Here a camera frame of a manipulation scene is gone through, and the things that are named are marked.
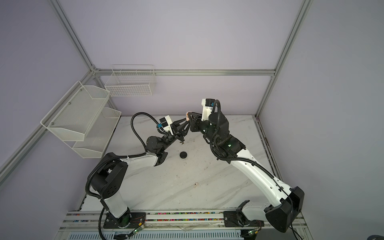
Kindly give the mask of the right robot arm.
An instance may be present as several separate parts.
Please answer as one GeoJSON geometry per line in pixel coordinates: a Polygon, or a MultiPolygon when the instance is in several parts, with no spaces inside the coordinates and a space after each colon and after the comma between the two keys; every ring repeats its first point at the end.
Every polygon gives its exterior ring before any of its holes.
{"type": "Polygon", "coordinates": [[[230,124],[221,111],[219,100],[204,99],[202,106],[201,114],[187,113],[191,132],[200,132],[217,160],[237,168],[262,191],[270,203],[264,212],[272,227],[281,233],[292,229],[293,221],[302,211],[304,191],[273,175],[240,140],[230,134],[230,124]]]}

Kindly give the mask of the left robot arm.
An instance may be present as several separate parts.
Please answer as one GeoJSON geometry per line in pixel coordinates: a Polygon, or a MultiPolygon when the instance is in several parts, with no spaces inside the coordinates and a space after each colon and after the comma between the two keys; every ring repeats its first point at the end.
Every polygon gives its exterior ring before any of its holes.
{"type": "Polygon", "coordinates": [[[107,220],[113,221],[118,228],[127,228],[134,222],[120,193],[128,167],[143,169],[161,165],[168,156],[166,149],[177,140],[183,143],[190,127],[188,117],[173,122],[170,116],[166,116],[155,123],[162,136],[150,136],[146,142],[139,139],[144,153],[130,156],[107,153],[87,178],[86,194],[100,201],[108,212],[107,220]]]}

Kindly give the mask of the black earbud charging case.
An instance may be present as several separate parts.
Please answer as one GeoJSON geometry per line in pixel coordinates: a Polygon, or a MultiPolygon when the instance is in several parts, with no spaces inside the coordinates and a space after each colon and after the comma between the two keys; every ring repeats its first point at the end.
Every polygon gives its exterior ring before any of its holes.
{"type": "Polygon", "coordinates": [[[185,159],[188,156],[186,152],[180,152],[180,158],[185,159]]]}

